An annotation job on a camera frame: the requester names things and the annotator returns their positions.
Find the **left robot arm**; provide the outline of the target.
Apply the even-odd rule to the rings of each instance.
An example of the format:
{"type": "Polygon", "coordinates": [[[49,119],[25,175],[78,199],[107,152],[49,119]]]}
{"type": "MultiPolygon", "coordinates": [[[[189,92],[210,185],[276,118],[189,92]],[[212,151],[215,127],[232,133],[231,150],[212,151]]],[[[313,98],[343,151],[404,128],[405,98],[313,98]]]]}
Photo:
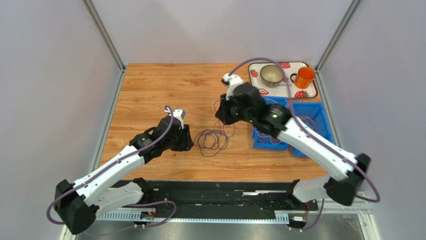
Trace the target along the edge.
{"type": "Polygon", "coordinates": [[[124,149],[92,173],[69,182],[64,179],[56,185],[51,204],[73,235],[86,231],[96,218],[121,207],[153,203],[154,189],[142,177],[114,188],[128,173],[143,167],[164,151],[189,151],[194,143],[190,126],[181,116],[168,115],[156,127],[136,135],[124,149]]]}

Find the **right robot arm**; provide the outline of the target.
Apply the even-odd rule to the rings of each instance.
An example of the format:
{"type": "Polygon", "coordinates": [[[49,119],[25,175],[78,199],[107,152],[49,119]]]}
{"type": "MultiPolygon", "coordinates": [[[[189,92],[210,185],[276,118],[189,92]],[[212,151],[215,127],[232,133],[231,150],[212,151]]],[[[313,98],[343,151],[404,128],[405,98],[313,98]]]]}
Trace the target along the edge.
{"type": "Polygon", "coordinates": [[[327,174],[310,180],[294,180],[289,194],[302,203],[330,198],[351,206],[363,181],[370,157],[347,152],[291,116],[281,104],[267,104],[256,87],[249,83],[228,83],[220,97],[215,117],[225,125],[244,121],[258,131],[289,144],[318,163],[327,174]]]}

